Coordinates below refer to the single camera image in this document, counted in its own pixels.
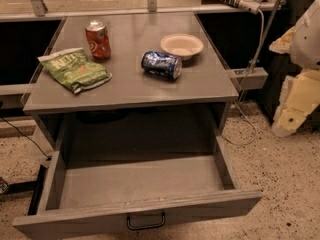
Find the grey top drawer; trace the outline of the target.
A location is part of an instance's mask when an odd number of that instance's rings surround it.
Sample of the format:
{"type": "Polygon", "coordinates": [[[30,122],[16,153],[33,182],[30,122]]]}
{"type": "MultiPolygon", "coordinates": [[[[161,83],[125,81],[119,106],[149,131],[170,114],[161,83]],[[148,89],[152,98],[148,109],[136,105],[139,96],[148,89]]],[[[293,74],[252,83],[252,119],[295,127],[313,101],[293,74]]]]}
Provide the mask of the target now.
{"type": "Polygon", "coordinates": [[[219,146],[205,155],[52,153],[39,205],[13,226],[32,240],[130,232],[128,215],[166,214],[164,226],[243,216],[259,190],[236,183],[219,146]]]}

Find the grey drawer cabinet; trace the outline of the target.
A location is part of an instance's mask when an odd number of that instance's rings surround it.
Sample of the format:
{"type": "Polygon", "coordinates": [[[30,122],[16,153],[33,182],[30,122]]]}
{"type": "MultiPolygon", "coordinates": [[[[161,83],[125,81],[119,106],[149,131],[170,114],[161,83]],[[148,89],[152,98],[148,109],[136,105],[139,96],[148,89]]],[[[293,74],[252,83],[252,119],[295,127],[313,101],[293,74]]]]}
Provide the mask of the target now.
{"type": "Polygon", "coordinates": [[[210,44],[170,81],[148,74],[141,57],[163,37],[206,34],[187,13],[116,15],[110,24],[109,82],[73,94],[42,71],[24,106],[69,167],[210,155],[214,132],[237,92],[210,44]]]}

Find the white paper bowl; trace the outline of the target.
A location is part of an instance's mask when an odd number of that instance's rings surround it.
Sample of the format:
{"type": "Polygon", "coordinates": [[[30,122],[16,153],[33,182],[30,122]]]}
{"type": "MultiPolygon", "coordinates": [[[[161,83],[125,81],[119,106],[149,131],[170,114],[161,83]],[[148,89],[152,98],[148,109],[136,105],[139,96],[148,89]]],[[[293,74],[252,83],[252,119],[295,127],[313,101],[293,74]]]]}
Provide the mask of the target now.
{"type": "Polygon", "coordinates": [[[165,36],[161,40],[160,46],[163,51],[178,56],[183,61],[191,59],[204,48],[199,38],[189,34],[171,34],[165,36]]]}

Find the blue soda can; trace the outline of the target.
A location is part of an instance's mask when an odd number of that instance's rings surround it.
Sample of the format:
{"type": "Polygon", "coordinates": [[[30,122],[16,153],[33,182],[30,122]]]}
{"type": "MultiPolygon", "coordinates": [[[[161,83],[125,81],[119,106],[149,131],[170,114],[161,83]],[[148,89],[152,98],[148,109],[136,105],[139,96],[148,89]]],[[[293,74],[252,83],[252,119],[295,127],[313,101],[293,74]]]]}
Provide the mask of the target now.
{"type": "Polygon", "coordinates": [[[168,53],[147,51],[142,55],[141,67],[148,73],[176,80],[181,74],[182,60],[168,53]]]}

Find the orange soda can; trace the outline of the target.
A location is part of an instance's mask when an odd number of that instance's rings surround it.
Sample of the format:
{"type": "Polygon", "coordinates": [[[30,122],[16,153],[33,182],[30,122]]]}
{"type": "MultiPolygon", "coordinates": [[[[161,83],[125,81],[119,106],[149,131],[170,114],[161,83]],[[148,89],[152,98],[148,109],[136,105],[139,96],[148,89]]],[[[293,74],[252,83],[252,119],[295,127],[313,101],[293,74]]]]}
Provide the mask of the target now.
{"type": "Polygon", "coordinates": [[[106,25],[99,20],[91,20],[87,23],[85,32],[92,55],[96,59],[109,59],[111,48],[106,25]]]}

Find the green chip bag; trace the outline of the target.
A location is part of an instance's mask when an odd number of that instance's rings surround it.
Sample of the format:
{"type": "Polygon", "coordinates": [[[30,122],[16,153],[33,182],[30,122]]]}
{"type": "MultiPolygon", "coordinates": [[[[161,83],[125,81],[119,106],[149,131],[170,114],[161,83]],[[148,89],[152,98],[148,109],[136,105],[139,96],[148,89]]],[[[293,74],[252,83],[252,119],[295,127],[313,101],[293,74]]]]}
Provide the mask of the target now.
{"type": "Polygon", "coordinates": [[[74,94],[96,88],[112,78],[103,65],[87,58],[83,48],[65,49],[38,60],[58,83],[74,94]]]}

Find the grey metal bracket box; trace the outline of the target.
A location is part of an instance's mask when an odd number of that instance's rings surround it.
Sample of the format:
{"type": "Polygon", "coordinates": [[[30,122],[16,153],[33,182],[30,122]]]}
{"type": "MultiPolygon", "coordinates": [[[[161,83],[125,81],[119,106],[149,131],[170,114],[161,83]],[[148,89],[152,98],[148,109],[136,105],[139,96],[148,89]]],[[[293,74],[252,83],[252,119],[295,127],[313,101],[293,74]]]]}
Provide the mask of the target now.
{"type": "Polygon", "coordinates": [[[248,73],[245,68],[228,69],[227,74],[238,92],[261,89],[268,77],[263,67],[254,68],[251,73],[248,73]]]}

